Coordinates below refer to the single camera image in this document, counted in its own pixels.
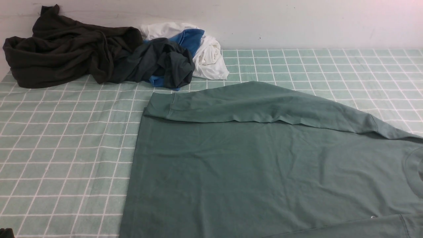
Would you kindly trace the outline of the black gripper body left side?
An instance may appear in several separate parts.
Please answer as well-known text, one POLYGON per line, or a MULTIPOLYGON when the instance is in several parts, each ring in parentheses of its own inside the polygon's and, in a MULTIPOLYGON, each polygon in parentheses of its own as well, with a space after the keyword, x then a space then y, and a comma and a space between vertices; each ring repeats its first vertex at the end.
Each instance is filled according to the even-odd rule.
POLYGON ((11 228, 1 228, 0 238, 15 238, 15 234, 11 228))

